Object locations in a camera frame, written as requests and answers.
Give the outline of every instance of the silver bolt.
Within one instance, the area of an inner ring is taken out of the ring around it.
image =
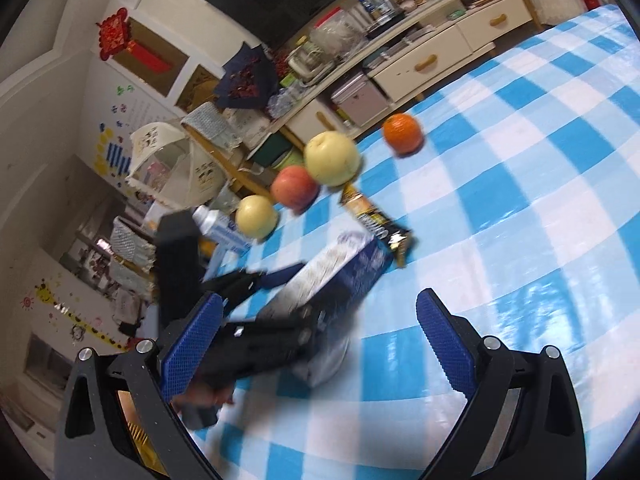
[[[545,354],[552,359],[558,359],[560,357],[560,351],[555,346],[546,347]]]
[[[87,361],[87,359],[91,357],[93,354],[94,354],[94,351],[91,350],[90,348],[83,348],[81,351],[78,352],[78,358],[81,361]]]
[[[305,328],[298,336],[298,343],[301,345],[307,343],[311,339],[311,330]]]
[[[151,352],[151,349],[154,347],[154,342],[151,339],[143,339],[136,345],[136,350],[141,354],[146,354],[147,352]]]
[[[497,350],[498,348],[500,348],[500,340],[492,335],[489,337],[485,337],[484,346],[489,350]]]

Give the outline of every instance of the drawer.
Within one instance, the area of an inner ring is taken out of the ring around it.
[[[465,38],[453,26],[420,44],[373,79],[393,101],[399,101],[418,86],[470,55],[471,49]]]
[[[473,50],[484,47],[533,18],[522,0],[503,0],[458,22]]]
[[[304,144],[327,130],[348,133],[340,116],[318,99],[314,99],[302,108],[287,122],[287,127]]]

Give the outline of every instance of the orange fruit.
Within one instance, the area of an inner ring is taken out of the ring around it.
[[[420,123],[408,114],[395,114],[389,117],[382,126],[382,134],[386,143],[398,155],[413,153],[424,142]]]

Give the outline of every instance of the red lid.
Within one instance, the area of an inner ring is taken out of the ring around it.
[[[341,10],[342,10],[342,7],[335,7],[334,10],[332,10],[327,15],[323,16],[322,18],[320,18],[318,20],[318,22],[316,23],[316,28],[320,27],[320,25],[322,25],[326,20],[328,20],[330,17],[334,16],[335,14],[340,12]]]

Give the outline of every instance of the checkered tablecloth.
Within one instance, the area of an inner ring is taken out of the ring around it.
[[[640,44],[616,7],[527,40],[410,111],[428,132],[395,158],[360,144],[357,186],[418,239],[358,312],[338,374],[310,391],[288,372],[243,381],[194,439],[226,478],[415,480],[464,398],[417,325],[432,287],[481,335],[558,346],[580,403],[588,471],[640,410]],[[240,262],[277,269],[361,227],[323,192]],[[270,295],[236,313],[254,316]]]

